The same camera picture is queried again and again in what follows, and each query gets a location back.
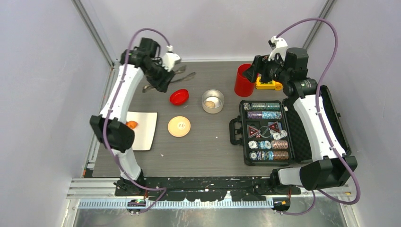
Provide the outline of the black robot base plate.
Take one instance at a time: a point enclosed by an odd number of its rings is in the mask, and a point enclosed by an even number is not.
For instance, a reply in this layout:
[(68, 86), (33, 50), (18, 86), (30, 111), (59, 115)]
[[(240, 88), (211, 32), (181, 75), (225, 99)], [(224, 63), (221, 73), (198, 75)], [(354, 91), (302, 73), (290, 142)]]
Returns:
[(295, 186), (272, 185), (262, 176), (214, 177), (146, 177), (139, 181), (141, 187), (120, 178), (114, 185), (116, 196), (140, 196), (155, 201), (222, 201), (230, 194), (233, 201), (262, 201), (263, 196), (300, 195)]

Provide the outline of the red tall cup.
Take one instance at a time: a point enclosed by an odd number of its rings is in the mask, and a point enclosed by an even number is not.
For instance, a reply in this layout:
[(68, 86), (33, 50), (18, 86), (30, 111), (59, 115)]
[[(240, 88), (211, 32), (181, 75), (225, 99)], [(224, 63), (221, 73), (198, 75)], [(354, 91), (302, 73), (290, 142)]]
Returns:
[(255, 88), (255, 84), (249, 82), (249, 80), (243, 75), (250, 66), (250, 64), (243, 64), (237, 69), (234, 92), (240, 97), (249, 97)]

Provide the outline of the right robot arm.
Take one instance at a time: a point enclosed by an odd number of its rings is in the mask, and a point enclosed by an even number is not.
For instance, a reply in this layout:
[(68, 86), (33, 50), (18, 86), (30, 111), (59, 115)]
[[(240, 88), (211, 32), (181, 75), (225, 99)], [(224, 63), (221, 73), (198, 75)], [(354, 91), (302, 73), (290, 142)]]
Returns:
[(244, 76), (255, 82), (272, 80), (283, 85), (288, 104), (297, 113), (305, 130), (312, 153), (312, 162), (302, 167), (275, 169), (271, 174), (270, 189), (282, 194), (289, 185), (318, 190), (343, 186), (352, 179), (360, 189), (355, 176), (357, 160), (348, 156), (331, 128), (323, 106), (321, 83), (308, 74), (308, 53), (303, 48), (289, 48), (280, 53), (256, 55)]

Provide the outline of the orange food piece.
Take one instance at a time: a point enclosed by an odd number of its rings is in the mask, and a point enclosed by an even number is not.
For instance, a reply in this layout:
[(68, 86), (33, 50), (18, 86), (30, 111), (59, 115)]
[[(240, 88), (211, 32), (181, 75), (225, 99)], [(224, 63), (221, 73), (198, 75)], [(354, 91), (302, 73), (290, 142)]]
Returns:
[(127, 121), (126, 126), (133, 130), (138, 126), (138, 123), (136, 121)]

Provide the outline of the beige bun food piece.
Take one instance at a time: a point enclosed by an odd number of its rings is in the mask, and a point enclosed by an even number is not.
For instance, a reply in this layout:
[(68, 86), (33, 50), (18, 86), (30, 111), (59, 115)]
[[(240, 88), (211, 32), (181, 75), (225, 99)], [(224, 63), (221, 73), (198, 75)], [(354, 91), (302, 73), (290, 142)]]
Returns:
[(204, 105), (207, 108), (215, 108), (216, 107), (216, 104), (213, 101), (205, 101)]

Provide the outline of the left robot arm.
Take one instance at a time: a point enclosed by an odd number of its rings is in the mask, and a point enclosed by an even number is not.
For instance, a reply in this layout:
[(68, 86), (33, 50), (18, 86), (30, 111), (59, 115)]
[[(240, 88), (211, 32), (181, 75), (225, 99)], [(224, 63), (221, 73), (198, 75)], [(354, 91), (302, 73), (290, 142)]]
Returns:
[(143, 172), (132, 149), (135, 133), (126, 125), (129, 106), (143, 78), (154, 89), (165, 93), (175, 76), (173, 68), (181, 61), (170, 43), (167, 43), (164, 55), (160, 51), (159, 43), (151, 38), (141, 38), (136, 47), (130, 44), (121, 54), (116, 83), (105, 106), (89, 120), (96, 138), (114, 157), (121, 179), (134, 196), (144, 192), (145, 183), (140, 180)]

